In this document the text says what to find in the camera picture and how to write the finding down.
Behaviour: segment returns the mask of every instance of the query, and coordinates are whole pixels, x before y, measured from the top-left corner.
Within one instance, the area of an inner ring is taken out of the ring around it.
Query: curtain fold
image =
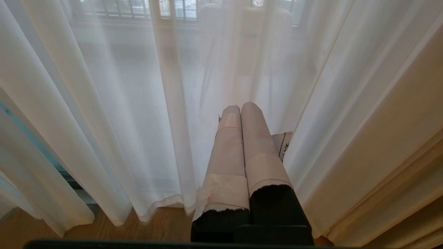
[[[0,139],[2,196],[44,219],[60,236],[73,226],[94,221],[92,211],[3,110]]]
[[[1,87],[116,225],[126,220],[130,203],[117,181],[98,161],[66,103],[1,1]]]
[[[254,101],[271,134],[294,131],[284,166],[314,237],[441,243],[443,2],[0,1],[0,101],[115,225],[191,213],[217,116]],[[75,225],[16,179],[4,210]]]

